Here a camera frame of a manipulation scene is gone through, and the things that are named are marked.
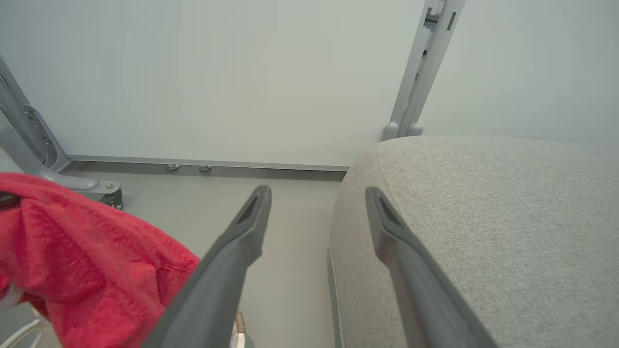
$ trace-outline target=metal bracket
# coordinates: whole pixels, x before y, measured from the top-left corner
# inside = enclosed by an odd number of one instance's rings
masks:
[[[30,105],[28,98],[2,60],[0,60],[0,109],[34,156],[46,167],[58,171],[69,162],[41,114]]]
[[[119,189],[115,193],[106,194],[101,199],[99,199],[99,202],[107,206],[114,207],[116,209],[122,209],[123,208],[123,190]]]
[[[396,104],[381,140],[410,135],[409,129],[419,119],[463,7],[464,0],[425,1]]]
[[[0,121],[0,148],[9,155],[17,166],[26,174],[40,176],[83,193],[113,194],[120,190],[117,181],[98,181],[58,174],[44,166],[30,151],[19,134],[6,122]]]

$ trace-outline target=red fabric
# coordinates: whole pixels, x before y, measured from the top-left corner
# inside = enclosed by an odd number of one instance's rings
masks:
[[[9,281],[64,347],[137,347],[199,259],[161,230],[48,180],[0,173],[22,198],[0,211],[0,289]]]

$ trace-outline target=gray floor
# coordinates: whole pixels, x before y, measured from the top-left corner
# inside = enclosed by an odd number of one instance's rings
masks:
[[[202,256],[257,185],[273,202],[262,257],[249,269],[240,310],[248,347],[335,347],[327,276],[329,224],[343,173],[78,162],[66,174],[120,181],[124,210]]]

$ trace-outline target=gray fabric surface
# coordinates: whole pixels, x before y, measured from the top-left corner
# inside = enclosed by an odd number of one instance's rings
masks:
[[[501,347],[616,347],[619,157],[504,137],[382,142],[349,171],[331,246],[345,346],[404,347],[364,190],[378,186]]]

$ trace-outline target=white wall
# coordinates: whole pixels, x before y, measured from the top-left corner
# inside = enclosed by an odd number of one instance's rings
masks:
[[[619,141],[619,1],[467,0],[424,134]]]
[[[0,54],[67,155],[348,166],[422,0],[2,0]]]
[[[10,124],[9,120],[7,120],[4,113],[0,110],[0,123]],[[1,172],[13,172],[13,173],[23,173],[23,171],[19,168],[19,166],[11,159],[9,154],[0,147],[0,173]]]

